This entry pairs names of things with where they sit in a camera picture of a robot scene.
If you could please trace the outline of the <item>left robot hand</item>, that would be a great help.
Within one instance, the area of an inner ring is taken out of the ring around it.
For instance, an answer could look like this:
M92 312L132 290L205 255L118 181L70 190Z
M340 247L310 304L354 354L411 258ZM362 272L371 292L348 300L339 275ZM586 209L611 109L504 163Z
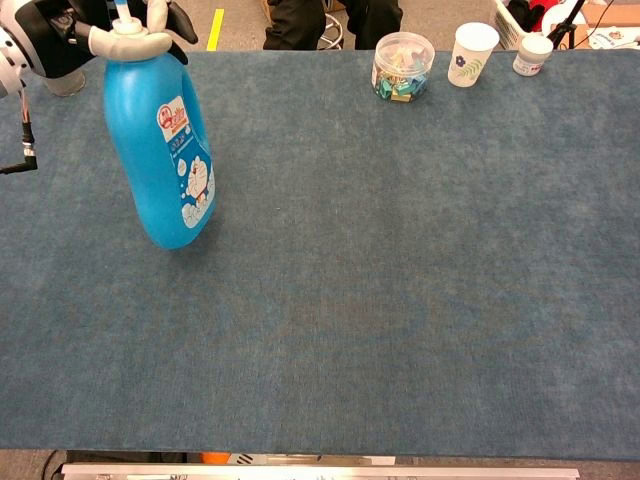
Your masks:
M3 1L1 26L35 74L57 79L95 57L89 35L110 32L123 7L151 34L172 31L190 44L198 41L188 14L174 1Z

